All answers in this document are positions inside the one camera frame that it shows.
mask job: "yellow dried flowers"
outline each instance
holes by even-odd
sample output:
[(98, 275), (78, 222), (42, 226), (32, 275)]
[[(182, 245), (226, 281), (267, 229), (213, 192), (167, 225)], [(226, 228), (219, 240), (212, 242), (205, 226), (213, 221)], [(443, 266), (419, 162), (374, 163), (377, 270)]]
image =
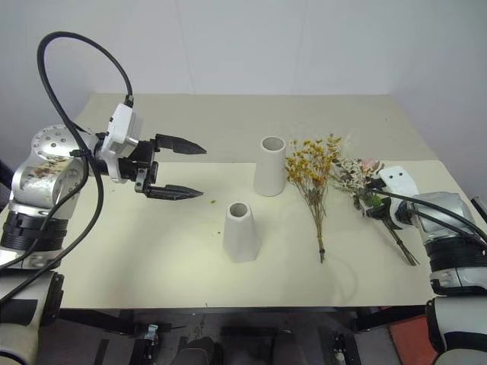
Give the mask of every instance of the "yellow dried flowers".
[(291, 142), (293, 155), (286, 159), (288, 181), (298, 188), (313, 215), (322, 263), (325, 255), (322, 234), (326, 215), (324, 201), (333, 161), (340, 157), (341, 141), (342, 137), (334, 135), (329, 135), (325, 144), (323, 139), (306, 140), (302, 145), (294, 140)]

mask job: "black cable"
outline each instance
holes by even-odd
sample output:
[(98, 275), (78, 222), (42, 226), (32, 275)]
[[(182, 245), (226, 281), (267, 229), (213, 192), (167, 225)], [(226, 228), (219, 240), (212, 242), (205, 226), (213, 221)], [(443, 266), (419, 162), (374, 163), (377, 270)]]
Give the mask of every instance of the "black cable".
[(408, 209), (408, 211), (410, 211), (411, 213), (413, 214), (416, 214), (418, 215), (419, 217), (423, 217), (424, 219), (427, 219), (433, 223), (436, 223), (442, 227), (445, 227), (447, 228), (448, 230), (452, 230), (453, 232), (455, 233), (458, 233), (459, 235), (463, 236), (463, 237), (466, 237), (466, 238), (469, 238), (473, 241), (475, 241), (476, 243), (478, 243), (483, 249), (485, 249), (485, 246), (486, 244), (484, 244), (483, 241), (479, 240), (479, 237), (475, 234), (472, 234), (472, 233), (468, 233), (466, 232), (465, 230), (459, 228), (459, 227), (455, 227), (453, 224), (449, 224), (447, 222), (444, 222), (444, 221), (441, 221), (435, 217), (432, 217), (431, 215), (429, 214), (426, 214), (426, 213), (423, 213), (421, 211), (417, 211), (415, 209)]
[[(47, 229), (47, 225), (49, 224), (49, 221), (51, 218), (54, 216), (54, 214), (62, 207), (63, 204), (65, 204), (69, 199), (71, 199), (75, 194), (77, 194), (81, 189), (83, 189), (84, 185), (86, 184), (88, 180), (88, 161), (85, 156), (81, 158), (82, 163), (83, 163), (83, 175), (81, 177), (80, 183), (73, 188), (72, 191), (70, 191), (64, 198), (59, 200), (59, 202), (54, 205), (51, 210), (49, 211), (48, 215), (44, 218), (44, 221), (42, 225), (40, 226), (39, 231), (43, 232), (44, 230)], [(3, 265), (0, 265), (0, 272), (3, 270), (11, 267), (12, 265), (15, 265), (19, 263), (20, 261), (23, 261), (26, 259), (37, 247), (37, 244), (40, 242), (40, 238), (37, 237), (33, 242), (32, 245), (20, 256), (18, 256), (16, 259), (13, 259)]]
[[(133, 106), (133, 95), (132, 95), (132, 85), (130, 84), (130, 80), (123, 70), (122, 66), (117, 62), (117, 60), (108, 52), (106, 51), (102, 46), (100, 46), (98, 43), (95, 43), (93, 40), (90, 40), (89, 38), (82, 36), (80, 34), (76, 33), (70, 33), (70, 32), (54, 32), (51, 34), (48, 34), (45, 36), (39, 44), (39, 47), (37, 48), (37, 68), (39, 70), (39, 75), (40, 75), (40, 80), (42, 81), (42, 84), (44, 86), (44, 89), (46, 90), (47, 96), (53, 103), (54, 108), (58, 112), (59, 116), (61, 117), (63, 123), (65, 124), (66, 128), (71, 132), (73, 137), (75, 138), (78, 146), (80, 147), (81, 153), (79, 154), (79, 157), (82, 158), (84, 161), (84, 172), (83, 176), (87, 175), (88, 178), (88, 167), (86, 166), (85, 162), (88, 162), (89, 166), (91, 167), (91, 170), (93, 171), (94, 178), (96, 180), (97, 184), (97, 206), (95, 208), (95, 212), (93, 216), (91, 217), (90, 221), (88, 222), (88, 225), (86, 228), (81, 232), (81, 234), (78, 236), (76, 240), (74, 240), (66, 249), (64, 249), (63, 252), (61, 252), (59, 255), (57, 255), (52, 261), (49, 262), (46, 266), (41, 268), (39, 271), (37, 271), (35, 274), (33, 274), (31, 277), (28, 279), (24, 280), (22, 283), (20, 283), (17, 287), (15, 287), (13, 290), (11, 290), (8, 294), (3, 296), (3, 298), (0, 299), (0, 306), (4, 303), (6, 303), (8, 300), (10, 300), (12, 297), (14, 297), (16, 294), (21, 292), (25, 287), (27, 287), (29, 284), (31, 284), (33, 281), (38, 279), (38, 277), (42, 276), (45, 272), (56, 266), (56, 264), (62, 260), (66, 255), (68, 255), (90, 232), (90, 230), (93, 228), (93, 226), (96, 224), (97, 219), (100, 216), (102, 207), (103, 207), (103, 181), (101, 179), (101, 174), (100, 171), (97, 169), (96, 165), (96, 160), (94, 159), (93, 155), (91, 154), (90, 149), (84, 142), (83, 138), (79, 135), (77, 129), (79, 127), (76, 126), (73, 121), (70, 120), (68, 115), (66, 114), (65, 110), (62, 108), (61, 103), (58, 101), (58, 98), (54, 94), (54, 90), (49, 82), (49, 79), (47, 77), (47, 72), (46, 72), (46, 64), (45, 64), (45, 53), (46, 53), (46, 48), (47, 45), (52, 42), (53, 40), (57, 38), (72, 38), (76, 40), (80, 40), (82, 42), (85, 42), (94, 48), (98, 49), (100, 52), (102, 52), (119, 70), (120, 74), (122, 75), (126, 87), (127, 87), (127, 95), (124, 104), (132, 107)], [(79, 185), (79, 189), (77, 192), (81, 190), (81, 188), (84, 186)], [(62, 199), (62, 204), (66, 202), (68, 199)], [(49, 220), (45, 220), (43, 222), (44, 224), (47, 225)]]
[(49, 82), (47, 81), (46, 66), (44, 65), (44, 52), (46, 51), (47, 45), (57, 38), (72, 38), (74, 40), (80, 40), (81, 42), (89, 44), (90, 46), (93, 46), (94, 48), (96, 48), (100, 52), (102, 52), (115, 65), (116, 69), (119, 70), (120, 74), (123, 77), (123, 80), (125, 81), (126, 88), (127, 88), (127, 95), (126, 95), (126, 100), (125, 100), (124, 104), (127, 106), (130, 106), (130, 107), (133, 106), (132, 84), (130, 84), (129, 76), (127, 76), (125, 70), (123, 69), (121, 64), (119, 64), (119, 62), (115, 59), (115, 57), (113, 57), (110, 54), (110, 52), (108, 52), (106, 49), (104, 49), (101, 45), (99, 45), (98, 43), (94, 42), (93, 40), (91, 40), (85, 36), (82, 36), (81, 34), (59, 31), (59, 32), (50, 33), (50, 34), (46, 35), (44, 38), (42, 38), (42, 40), (39, 43), (39, 47), (37, 48), (37, 67), (39, 69), (40, 78), (41, 78), (41, 81), (43, 81), (43, 85), (44, 85), (44, 88), (46, 89), (47, 95), (49, 96), (49, 98), (53, 102), (56, 110), (58, 110), (56, 105), (61, 110), (62, 110), (62, 107), (61, 107), (61, 104), (59, 104), (59, 101), (57, 100), (56, 95), (53, 92), (53, 89), (50, 87)]
[(449, 215), (450, 217), (453, 217), (453, 218), (459, 220), (460, 222), (462, 222), (463, 224), (465, 224), (466, 226), (470, 227), (473, 231), (477, 232), (478, 235), (483, 239), (485, 245), (487, 246), (487, 234), (485, 234), (485, 232), (483, 230), (481, 230), (479, 227), (477, 227), (474, 223), (472, 223), (471, 221), (469, 221), (465, 217), (462, 217), (461, 215), (453, 213), (452, 211), (449, 211), (448, 209), (443, 208), (440, 205), (436, 205), (434, 203), (427, 202), (427, 201), (421, 200), (421, 199), (411, 198), (409, 196), (394, 194), (392, 192), (383, 192), (382, 190), (376, 190), (376, 189), (364, 189), (364, 190), (366, 192), (371, 192), (373, 194), (390, 196), (391, 198), (398, 198), (398, 199), (404, 200), (406, 202), (424, 205), (426, 207), (435, 209), (436, 211), (439, 211), (443, 214)]

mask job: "white vase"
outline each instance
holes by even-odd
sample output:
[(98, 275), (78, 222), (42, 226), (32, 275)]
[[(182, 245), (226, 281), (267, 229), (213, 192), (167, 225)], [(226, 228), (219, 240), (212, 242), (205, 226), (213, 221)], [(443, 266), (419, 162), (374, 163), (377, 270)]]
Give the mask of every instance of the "white vase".
[(223, 247), (233, 262), (253, 261), (260, 248), (252, 209), (247, 203), (234, 202), (227, 208)]
[(260, 142), (253, 188), (260, 195), (279, 194), (286, 182), (286, 143), (279, 137), (265, 137)]

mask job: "cable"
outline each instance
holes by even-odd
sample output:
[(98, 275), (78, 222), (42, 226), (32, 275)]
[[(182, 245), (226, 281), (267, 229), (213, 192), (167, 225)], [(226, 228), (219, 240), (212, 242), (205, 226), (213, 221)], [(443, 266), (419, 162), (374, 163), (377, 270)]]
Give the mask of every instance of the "cable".
[[(70, 32), (54, 32), (51, 34), (48, 34), (45, 36), (41, 41), (40, 44), (37, 48), (37, 68), (39, 70), (39, 75), (40, 75), (40, 80), (42, 81), (42, 84), (44, 86), (44, 89), (46, 90), (47, 96), (53, 103), (54, 108), (58, 112), (59, 116), (61, 117), (63, 123), (65, 124), (66, 128), (71, 132), (73, 137), (75, 138), (78, 146), (80, 147), (81, 153), (79, 154), (79, 157), (84, 161), (83, 163), (83, 183), (79, 184), (78, 188), (79, 189), (73, 189), (72, 195), (73, 196), (76, 192), (79, 192), (82, 187), (86, 184), (86, 179), (88, 179), (88, 166), (89, 165), (93, 171), (94, 178), (96, 180), (97, 184), (97, 206), (95, 208), (95, 211), (93, 213), (93, 216), (91, 217), (90, 221), (88, 222), (86, 228), (81, 232), (81, 234), (76, 238), (66, 249), (64, 249), (63, 252), (61, 252), (59, 255), (57, 255), (52, 261), (49, 262), (46, 266), (41, 268), (39, 271), (37, 271), (35, 274), (33, 274), (31, 277), (28, 279), (24, 280), (22, 283), (20, 283), (17, 287), (15, 287), (13, 290), (11, 290), (8, 294), (3, 296), (3, 298), (0, 299), (0, 306), (4, 303), (6, 303), (8, 300), (10, 300), (12, 297), (14, 297), (16, 294), (21, 292), (25, 287), (27, 287), (29, 284), (31, 284), (33, 281), (38, 279), (38, 277), (42, 276), (45, 272), (50, 270), (51, 268), (54, 268), (56, 264), (62, 260), (66, 255), (68, 255), (90, 232), (90, 230), (93, 228), (93, 226), (96, 224), (97, 219), (100, 216), (101, 210), (103, 208), (103, 198), (104, 198), (104, 193), (103, 193), (103, 181), (101, 179), (101, 174), (100, 171), (97, 169), (96, 165), (96, 160), (94, 159), (93, 155), (91, 154), (90, 149), (84, 142), (83, 138), (79, 135), (78, 130), (82, 130), (79, 126), (77, 126), (73, 121), (70, 120), (68, 115), (66, 114), (65, 110), (62, 108), (61, 103), (58, 101), (58, 98), (56, 97), (54, 90), (49, 82), (49, 79), (47, 77), (47, 72), (46, 72), (46, 64), (45, 64), (45, 53), (46, 53), (46, 48), (47, 45), (52, 42), (53, 40), (57, 38), (72, 38), (76, 40), (80, 40), (82, 42), (85, 42), (94, 48), (98, 49), (100, 52), (102, 52), (119, 70), (120, 74), (123, 77), (123, 80), (126, 83), (126, 88), (127, 88), (127, 95), (125, 98), (124, 104), (133, 107), (133, 95), (132, 95), (132, 85), (130, 84), (130, 80), (123, 70), (122, 66), (117, 62), (117, 60), (107, 51), (105, 50), (102, 46), (100, 46), (98, 43), (94, 42), (93, 40), (90, 40), (89, 38), (82, 36), (80, 34), (76, 33), (70, 33)], [(64, 204), (66, 201), (68, 201), (68, 198), (64, 197), (57, 205), (58, 207), (56, 208), (59, 209), (59, 207)], [(45, 219), (43, 222), (44, 229), (46, 228), (47, 224), (49, 223), (49, 219)], [(31, 251), (33, 252), (33, 248), (30, 247), (26, 252)]]
[(463, 224), (465, 224), (466, 226), (470, 227), (473, 231), (477, 232), (478, 235), (483, 239), (485, 245), (487, 246), (487, 234), (485, 234), (485, 232), (483, 230), (481, 230), (479, 227), (477, 227), (474, 223), (472, 223), (468, 219), (462, 217), (461, 215), (453, 213), (452, 211), (449, 211), (448, 209), (443, 208), (440, 205), (436, 205), (436, 204), (433, 204), (433, 203), (430, 203), (430, 202), (427, 202), (427, 201), (421, 200), (421, 199), (411, 198), (409, 196), (394, 194), (392, 192), (383, 192), (382, 190), (365, 189), (365, 191), (371, 192), (374, 194), (378, 194), (378, 195), (390, 196), (391, 198), (398, 198), (398, 199), (404, 200), (406, 202), (424, 205), (426, 207), (430, 207), (432, 209), (435, 209), (436, 211), (439, 211), (443, 214), (449, 215), (450, 217), (453, 217), (453, 218), (459, 220), (460, 222), (462, 222)]

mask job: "flower stem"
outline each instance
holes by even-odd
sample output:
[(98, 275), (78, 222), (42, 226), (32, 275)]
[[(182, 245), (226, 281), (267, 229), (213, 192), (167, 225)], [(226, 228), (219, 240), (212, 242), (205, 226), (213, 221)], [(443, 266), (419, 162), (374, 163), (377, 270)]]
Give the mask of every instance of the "flower stem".
[(325, 248), (323, 247), (323, 238), (321, 234), (318, 236), (318, 245), (320, 246), (320, 263), (323, 264), (323, 261), (325, 261)]

